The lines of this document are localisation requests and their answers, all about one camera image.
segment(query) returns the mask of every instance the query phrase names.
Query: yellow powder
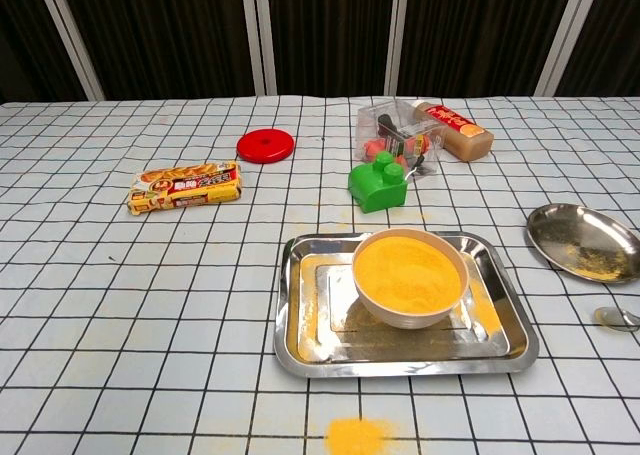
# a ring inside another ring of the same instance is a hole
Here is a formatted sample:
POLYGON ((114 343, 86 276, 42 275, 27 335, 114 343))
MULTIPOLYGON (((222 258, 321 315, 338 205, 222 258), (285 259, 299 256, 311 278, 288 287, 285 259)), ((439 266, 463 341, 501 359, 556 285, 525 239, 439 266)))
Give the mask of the yellow powder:
POLYGON ((326 255, 307 256, 300 262, 300 278, 303 281, 304 300, 302 331, 298 339, 298 354, 303 360, 316 361, 314 349, 318 339, 318 296, 316 294, 316 269, 331 258, 326 255))
POLYGON ((325 445, 330 455, 383 455, 389 435, 386 423, 346 418, 331 422, 325 445))
POLYGON ((627 261, 624 251, 605 251, 570 245, 566 248, 567 268, 583 277, 604 281, 616 280, 624 272, 627 261))
POLYGON ((496 309, 489 300, 489 297, 484 294, 482 282, 471 280, 470 286, 473 295, 473 306, 471 308, 473 310, 473 316, 480 322, 490 337, 502 328, 500 318, 498 318, 496 309))
POLYGON ((578 275, 588 278, 597 278, 598 280, 616 280, 622 270, 614 270, 612 272, 596 272, 593 270, 587 270, 585 268, 572 268, 572 270, 578 275))
POLYGON ((386 237, 367 246, 355 277, 380 305, 404 313, 444 310, 460 297, 460 277, 440 251, 408 237, 386 237))

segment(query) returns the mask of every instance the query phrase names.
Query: spoon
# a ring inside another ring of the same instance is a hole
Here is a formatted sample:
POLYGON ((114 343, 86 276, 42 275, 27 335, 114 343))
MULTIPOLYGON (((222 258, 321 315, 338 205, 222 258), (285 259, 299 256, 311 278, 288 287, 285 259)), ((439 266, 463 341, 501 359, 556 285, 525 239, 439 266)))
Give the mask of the spoon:
POLYGON ((636 317, 624 308, 596 308, 593 316, 600 325, 620 330, 621 332, 635 332, 640 329, 640 317, 636 317))

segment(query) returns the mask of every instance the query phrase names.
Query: bottle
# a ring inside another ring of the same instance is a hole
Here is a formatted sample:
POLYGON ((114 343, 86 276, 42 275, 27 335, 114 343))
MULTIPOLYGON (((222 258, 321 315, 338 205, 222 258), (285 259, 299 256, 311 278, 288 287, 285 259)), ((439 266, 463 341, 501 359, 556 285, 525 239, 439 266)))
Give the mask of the bottle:
POLYGON ((484 157, 493 144, 493 133, 470 122, 444 105, 421 102, 415 105, 418 112, 440 122, 439 135, 444 148, 463 162, 484 157))

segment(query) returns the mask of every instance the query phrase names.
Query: small metal tray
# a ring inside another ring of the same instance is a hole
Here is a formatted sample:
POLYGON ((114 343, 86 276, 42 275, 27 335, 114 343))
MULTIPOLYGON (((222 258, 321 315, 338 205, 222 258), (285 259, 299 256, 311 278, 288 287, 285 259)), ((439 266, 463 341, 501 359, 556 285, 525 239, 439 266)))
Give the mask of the small metal tray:
POLYGON ((358 300, 351 259, 362 234, 305 235, 282 261, 275 352, 304 377, 516 372, 538 356, 538 338, 495 249, 464 232, 436 232, 463 255, 470 286, 449 318, 422 330, 375 319, 358 300))
POLYGON ((577 277, 602 283, 640 278, 640 240, 597 210, 545 205, 529 215, 527 234, 547 260, 577 277))

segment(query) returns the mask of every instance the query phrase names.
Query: transparent container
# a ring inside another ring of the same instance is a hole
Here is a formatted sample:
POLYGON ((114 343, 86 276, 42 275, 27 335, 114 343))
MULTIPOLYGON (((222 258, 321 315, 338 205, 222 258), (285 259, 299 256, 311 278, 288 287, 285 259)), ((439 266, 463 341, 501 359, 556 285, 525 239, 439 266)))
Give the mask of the transparent container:
POLYGON ((358 110, 353 158, 372 162, 387 150, 406 176, 422 177, 438 170, 442 148, 440 123, 404 100, 391 100, 358 110))

